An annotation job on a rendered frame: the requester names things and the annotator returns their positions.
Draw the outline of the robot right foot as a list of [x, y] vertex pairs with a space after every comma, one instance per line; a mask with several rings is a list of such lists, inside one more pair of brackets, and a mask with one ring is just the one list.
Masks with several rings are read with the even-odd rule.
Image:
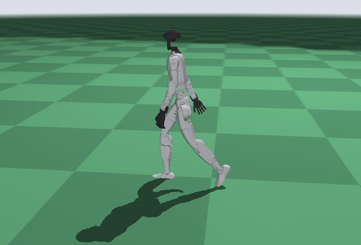
[[168, 175], [167, 174], [165, 175], [164, 172], [162, 172], [160, 174], [154, 174], [153, 177], [156, 177], [156, 178], [169, 178], [169, 179], [175, 178], [174, 173], [169, 172], [169, 174]]

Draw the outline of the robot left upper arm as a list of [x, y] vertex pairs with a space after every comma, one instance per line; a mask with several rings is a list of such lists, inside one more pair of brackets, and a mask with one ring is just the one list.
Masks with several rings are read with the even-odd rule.
[[[169, 58], [170, 76], [172, 81], [176, 82], [176, 88], [178, 86], [178, 66], [179, 66], [178, 56], [171, 56]], [[168, 83], [168, 87], [169, 87], [169, 83]]]

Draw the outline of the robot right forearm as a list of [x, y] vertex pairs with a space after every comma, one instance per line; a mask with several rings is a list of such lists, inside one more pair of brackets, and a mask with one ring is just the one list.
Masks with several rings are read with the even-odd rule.
[[195, 98], [197, 98], [197, 96], [195, 95], [195, 92], [192, 89], [191, 82], [190, 82], [189, 78], [187, 79], [186, 84], [187, 84], [186, 90], [187, 90], [188, 94], [191, 96], [191, 98], [194, 100]]

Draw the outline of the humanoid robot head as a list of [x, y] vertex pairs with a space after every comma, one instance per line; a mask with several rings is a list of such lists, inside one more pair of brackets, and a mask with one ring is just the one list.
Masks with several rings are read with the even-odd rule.
[[[171, 51], [175, 51], [175, 53], [181, 53], [177, 47], [172, 47], [170, 45], [170, 41], [174, 42], [176, 40], [176, 38], [181, 37], [180, 33], [176, 30], [170, 30], [168, 32], [166, 32], [163, 37], [167, 40], [167, 48], [168, 50]], [[172, 53], [171, 53], [172, 54]]]

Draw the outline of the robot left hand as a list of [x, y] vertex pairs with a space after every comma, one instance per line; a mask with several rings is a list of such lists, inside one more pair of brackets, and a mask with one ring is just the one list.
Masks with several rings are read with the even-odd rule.
[[156, 120], [156, 125], [161, 128], [161, 129], [166, 129], [164, 127], [164, 121], [165, 121], [165, 114], [168, 111], [168, 106], [166, 106], [165, 111], [161, 110], [160, 108], [160, 113], [158, 113], [158, 115], [156, 116], [155, 120]]

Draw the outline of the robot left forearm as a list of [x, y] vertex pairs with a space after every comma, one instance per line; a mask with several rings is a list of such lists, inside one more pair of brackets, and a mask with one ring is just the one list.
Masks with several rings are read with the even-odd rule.
[[171, 105], [171, 101], [173, 99], [173, 96], [175, 95], [176, 91], [176, 82], [170, 81], [168, 90], [166, 91], [165, 99], [163, 100], [163, 103], [161, 105], [161, 110], [165, 111], [166, 106]]

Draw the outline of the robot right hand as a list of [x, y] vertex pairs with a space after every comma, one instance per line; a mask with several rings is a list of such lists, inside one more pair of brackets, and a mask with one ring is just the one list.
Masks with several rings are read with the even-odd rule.
[[[196, 95], [196, 93], [195, 93], [195, 95]], [[196, 96], [197, 96], [197, 95], [196, 95]], [[191, 96], [190, 96], [190, 98], [191, 98]], [[198, 111], [199, 114], [200, 114], [200, 112], [203, 113], [202, 110], [203, 110], [203, 111], [204, 111], [204, 109], [206, 110], [206, 108], [205, 108], [205, 106], [202, 104], [202, 102], [201, 102], [200, 100], [198, 100], [198, 96], [197, 96], [197, 98], [195, 98], [194, 100], [191, 98], [191, 100], [194, 102], [194, 103], [193, 103], [193, 105], [194, 105], [194, 106], [193, 106], [193, 111], [194, 111], [194, 112], [195, 112], [195, 108], [197, 109], [197, 111]], [[204, 107], [204, 109], [202, 108], [201, 105]], [[202, 110], [200, 109], [200, 107], [201, 107]], [[200, 110], [200, 112], [199, 112], [198, 109]], [[205, 112], [205, 111], [204, 111], [204, 112]]]

